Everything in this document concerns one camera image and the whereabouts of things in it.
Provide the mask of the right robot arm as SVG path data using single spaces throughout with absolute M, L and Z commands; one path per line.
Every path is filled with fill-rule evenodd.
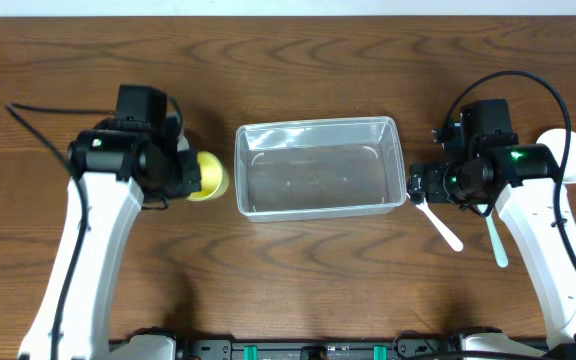
M 407 192 L 423 212 L 451 203 L 483 217 L 497 212 L 516 242 L 546 325 L 549 359 L 576 359 L 576 223 L 563 183 L 576 184 L 576 133 L 553 129 L 522 145 L 504 99 L 460 110 L 443 142 L 446 159 L 413 164 Z

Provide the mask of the yellow plastic cup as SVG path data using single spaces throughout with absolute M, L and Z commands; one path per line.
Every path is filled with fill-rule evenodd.
M 192 192 L 187 200 L 201 202 L 214 200 L 224 195 L 230 184 L 230 176 L 222 162 L 207 151 L 198 152 L 197 160 L 201 175 L 201 189 Z

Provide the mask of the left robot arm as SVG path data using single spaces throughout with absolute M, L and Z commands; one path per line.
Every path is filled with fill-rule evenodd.
M 137 215 L 165 210 L 202 188 L 177 101 L 153 87 L 122 85 L 115 110 L 82 131 L 59 159 L 70 174 L 65 224 L 19 358 L 176 358 L 176 337 L 156 329 L 112 346 L 109 320 Z

